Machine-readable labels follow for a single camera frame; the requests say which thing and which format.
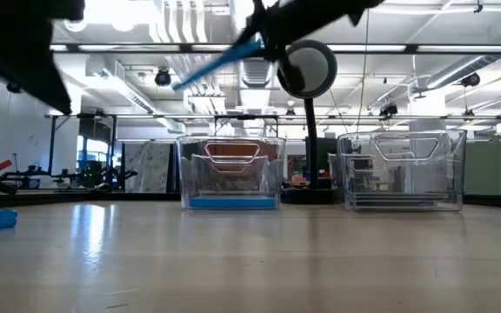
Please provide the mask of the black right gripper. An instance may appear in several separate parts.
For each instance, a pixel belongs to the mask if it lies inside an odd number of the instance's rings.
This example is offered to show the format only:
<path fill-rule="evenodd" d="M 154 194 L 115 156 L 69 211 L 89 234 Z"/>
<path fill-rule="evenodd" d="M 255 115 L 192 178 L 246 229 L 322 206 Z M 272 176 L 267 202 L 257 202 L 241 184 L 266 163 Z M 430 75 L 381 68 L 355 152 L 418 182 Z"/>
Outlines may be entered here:
<path fill-rule="evenodd" d="M 267 60 L 278 64 L 278 80 L 286 91 L 300 92 L 305 87 L 302 71 L 289 60 L 289 52 L 303 48 L 302 42 L 286 49 L 285 43 L 294 42 L 322 29 L 342 17 L 347 17 L 356 27 L 369 10 L 384 0 L 291 0 L 277 8 L 277 2 L 265 6 L 263 0 L 252 0 L 253 12 L 246 17 L 246 25 L 234 44 L 249 42 L 265 29 L 270 13 L 276 10 L 276 40 L 267 40 Z"/>

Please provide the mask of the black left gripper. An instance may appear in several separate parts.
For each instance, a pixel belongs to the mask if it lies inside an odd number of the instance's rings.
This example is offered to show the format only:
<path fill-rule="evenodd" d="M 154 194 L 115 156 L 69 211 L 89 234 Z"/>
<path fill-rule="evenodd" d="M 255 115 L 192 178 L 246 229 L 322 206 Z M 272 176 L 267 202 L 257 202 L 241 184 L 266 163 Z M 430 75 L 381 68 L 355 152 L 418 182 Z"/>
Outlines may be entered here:
<path fill-rule="evenodd" d="M 50 43 L 55 21 L 84 19 L 85 0 L 0 0 L 0 77 L 64 115 L 71 99 Z M 19 55 L 6 54 L 25 50 Z"/>

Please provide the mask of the black desk lamp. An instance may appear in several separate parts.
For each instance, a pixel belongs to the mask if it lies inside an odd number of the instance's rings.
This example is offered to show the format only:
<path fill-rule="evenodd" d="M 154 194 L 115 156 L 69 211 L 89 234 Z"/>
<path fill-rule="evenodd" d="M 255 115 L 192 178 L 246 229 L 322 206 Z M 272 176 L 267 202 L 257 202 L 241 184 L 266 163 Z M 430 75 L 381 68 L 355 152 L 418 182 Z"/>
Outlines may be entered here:
<path fill-rule="evenodd" d="M 305 141 L 309 185 L 302 188 L 282 189 L 281 201 L 284 204 L 315 205 L 331 204 L 335 190 L 320 181 L 318 170 L 317 122 L 314 99 L 323 95 L 333 85 L 337 74 L 337 59 L 325 43 L 315 40 L 302 40 L 303 48 L 289 52 L 289 60 L 296 65 L 304 76 L 305 87 L 302 91 L 286 91 L 304 101 L 305 121 L 308 136 Z"/>

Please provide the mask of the background robot station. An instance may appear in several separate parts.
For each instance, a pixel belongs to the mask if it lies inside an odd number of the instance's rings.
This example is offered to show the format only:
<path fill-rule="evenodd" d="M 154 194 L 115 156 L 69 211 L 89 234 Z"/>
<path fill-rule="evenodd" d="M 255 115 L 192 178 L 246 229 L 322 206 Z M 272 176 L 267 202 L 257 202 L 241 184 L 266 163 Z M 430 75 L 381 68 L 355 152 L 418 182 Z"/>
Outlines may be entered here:
<path fill-rule="evenodd" d="M 98 161 L 87 161 L 80 171 L 62 169 L 57 174 L 51 174 L 40 166 L 30 165 L 26 171 L 3 173 L 0 182 L 10 183 L 20 190 L 43 189 L 43 184 L 47 183 L 49 189 L 111 192 L 123 189 L 126 181 L 137 175 L 134 170 L 121 170 L 103 166 Z"/>

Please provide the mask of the overhead light bar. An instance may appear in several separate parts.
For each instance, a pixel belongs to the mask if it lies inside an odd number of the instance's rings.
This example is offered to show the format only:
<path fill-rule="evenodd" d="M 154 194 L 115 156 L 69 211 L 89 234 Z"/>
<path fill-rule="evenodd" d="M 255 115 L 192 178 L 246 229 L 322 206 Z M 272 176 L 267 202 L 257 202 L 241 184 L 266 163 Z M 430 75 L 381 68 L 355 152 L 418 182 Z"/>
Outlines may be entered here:
<path fill-rule="evenodd" d="M 372 55 L 501 55 L 501 44 L 389 44 L 389 43 L 328 43 L 335 54 Z M 219 54 L 229 49 L 224 43 L 56 43 L 55 53 L 105 54 Z"/>

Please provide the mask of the grey marbled panel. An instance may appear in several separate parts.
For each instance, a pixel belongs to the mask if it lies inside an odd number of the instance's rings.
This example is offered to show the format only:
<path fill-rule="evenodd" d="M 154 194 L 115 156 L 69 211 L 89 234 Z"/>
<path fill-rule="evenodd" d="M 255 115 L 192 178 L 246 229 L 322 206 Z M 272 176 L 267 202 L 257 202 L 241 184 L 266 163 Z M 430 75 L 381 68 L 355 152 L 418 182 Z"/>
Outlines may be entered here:
<path fill-rule="evenodd" d="M 165 193 L 170 164 L 170 143 L 125 144 L 125 167 L 137 174 L 125 180 L 127 193 Z"/>

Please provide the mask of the clear plastic bin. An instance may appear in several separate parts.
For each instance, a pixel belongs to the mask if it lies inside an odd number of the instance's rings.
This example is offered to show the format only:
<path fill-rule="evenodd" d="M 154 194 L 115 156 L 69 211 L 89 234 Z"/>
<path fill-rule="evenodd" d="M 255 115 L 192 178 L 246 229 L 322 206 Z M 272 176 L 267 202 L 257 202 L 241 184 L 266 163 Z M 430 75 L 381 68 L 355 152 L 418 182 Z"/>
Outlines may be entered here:
<path fill-rule="evenodd" d="M 338 138 L 344 205 L 353 211 L 452 211 L 463 206 L 464 130 L 344 134 Z M 428 210 L 356 210 L 358 192 L 448 193 Z"/>
<path fill-rule="evenodd" d="M 275 197 L 279 207 L 285 145 L 278 137 L 179 137 L 182 206 L 193 210 L 193 197 Z"/>

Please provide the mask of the grey-green partition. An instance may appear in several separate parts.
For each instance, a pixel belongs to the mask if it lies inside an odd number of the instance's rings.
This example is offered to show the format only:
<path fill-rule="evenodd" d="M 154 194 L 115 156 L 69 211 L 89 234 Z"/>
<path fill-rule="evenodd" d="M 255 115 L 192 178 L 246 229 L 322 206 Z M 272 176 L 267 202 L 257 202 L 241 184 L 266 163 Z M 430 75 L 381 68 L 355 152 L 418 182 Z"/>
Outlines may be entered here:
<path fill-rule="evenodd" d="M 501 141 L 466 145 L 464 193 L 501 196 Z"/>

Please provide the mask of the black table frame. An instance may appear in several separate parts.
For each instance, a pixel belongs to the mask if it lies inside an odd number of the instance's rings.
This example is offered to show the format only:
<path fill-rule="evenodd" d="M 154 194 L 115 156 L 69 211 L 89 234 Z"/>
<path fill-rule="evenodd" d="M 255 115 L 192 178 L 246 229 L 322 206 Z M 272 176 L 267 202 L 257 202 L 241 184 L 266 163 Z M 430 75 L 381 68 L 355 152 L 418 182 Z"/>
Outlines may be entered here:
<path fill-rule="evenodd" d="M 15 195 L 0 193 L 0 208 L 91 201 L 179 202 L 178 193 L 36 192 L 21 190 Z M 464 204 L 501 207 L 501 196 L 464 195 Z"/>

